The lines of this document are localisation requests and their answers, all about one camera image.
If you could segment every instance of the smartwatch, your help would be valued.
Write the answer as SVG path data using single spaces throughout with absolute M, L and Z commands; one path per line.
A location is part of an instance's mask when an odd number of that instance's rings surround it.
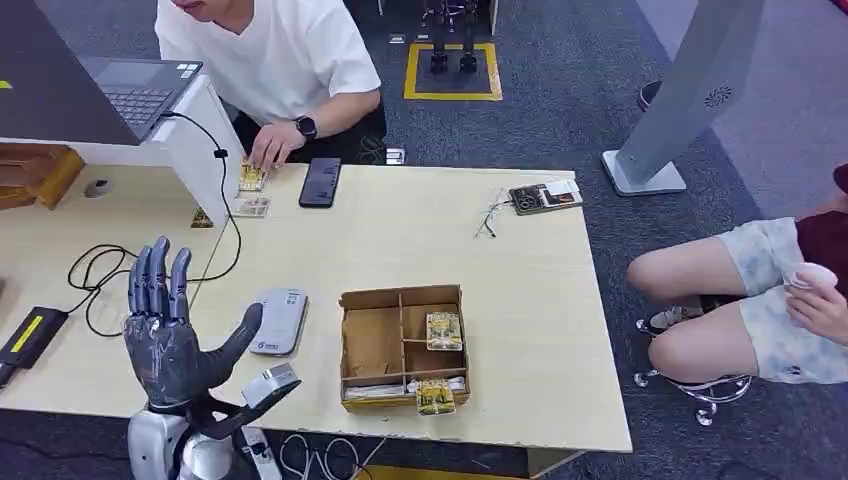
M 315 120 L 312 120 L 306 115 L 297 117 L 294 120 L 294 124 L 297 126 L 297 131 L 306 137 L 307 142 L 315 140 L 315 137 L 318 136 L 318 126 L 315 125 Z

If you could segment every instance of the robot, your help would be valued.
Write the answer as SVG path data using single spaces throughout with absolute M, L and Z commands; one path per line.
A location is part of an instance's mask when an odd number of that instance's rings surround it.
M 233 366 L 262 324 L 262 305 L 247 309 L 241 325 L 219 348 L 203 352 L 188 316 L 186 272 L 191 251 L 183 248 L 171 268 L 170 242 L 160 237 L 144 247 L 129 274 L 130 315 L 124 341 L 133 371 L 147 394 L 130 419 L 130 465 L 137 480 L 252 478 L 251 465 L 233 447 L 234 434 L 300 385 L 288 365 L 263 372 L 242 390 L 246 405 L 218 400 L 209 390 L 229 379 Z M 214 414 L 223 414 L 216 419 Z M 253 459 L 260 475 L 259 453 Z M 273 458 L 265 463 L 273 465 Z
M 462 42 L 462 59 L 459 70 L 464 73 L 477 71 L 477 57 L 474 56 L 474 28 L 477 26 L 478 0 L 463 0 L 461 7 L 465 16 L 465 32 Z M 450 17 L 455 15 L 448 10 L 448 0 L 427 0 L 428 24 L 433 37 L 433 56 L 430 58 L 430 71 L 434 74 L 448 70 L 448 55 L 445 51 L 445 28 Z

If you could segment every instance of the white t-shirt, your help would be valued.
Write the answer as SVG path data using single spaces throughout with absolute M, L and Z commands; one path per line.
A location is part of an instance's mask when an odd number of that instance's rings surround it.
M 254 0 L 236 35 L 159 0 L 165 60 L 200 60 L 218 94 L 259 124 L 309 113 L 338 93 L 369 92 L 380 77 L 342 0 Z

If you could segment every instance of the floral shorts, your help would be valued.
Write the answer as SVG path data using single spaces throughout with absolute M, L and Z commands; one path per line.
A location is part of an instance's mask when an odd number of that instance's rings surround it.
M 848 381 L 848 347 L 811 333 L 786 311 L 784 279 L 804 261 L 795 220 L 750 222 L 718 238 L 730 252 L 748 294 L 740 310 L 759 376 L 783 383 Z

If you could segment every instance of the robot finger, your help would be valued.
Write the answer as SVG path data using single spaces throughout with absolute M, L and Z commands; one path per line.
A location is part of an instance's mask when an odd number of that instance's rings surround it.
M 144 246 L 135 262 L 135 302 L 139 312 L 150 311 L 148 285 L 150 285 L 150 247 Z
M 150 312 L 153 315 L 170 319 L 170 308 L 168 305 L 168 285 L 165 283 L 167 273 L 165 270 L 165 258 L 171 242 L 167 237 L 159 237 L 153 245 L 150 254 L 150 283 L 148 287 L 150 298 Z
M 189 321 L 186 296 L 189 263 L 191 263 L 191 250 L 181 248 L 171 266 L 171 317 L 185 322 Z
M 138 302 L 136 301 L 138 292 L 135 289 L 135 286 L 138 283 L 138 261 L 133 262 L 133 266 L 130 268 L 130 274 L 127 278 L 129 279 L 129 285 L 127 285 L 127 300 L 129 301 L 130 314 L 136 316 L 139 313 Z

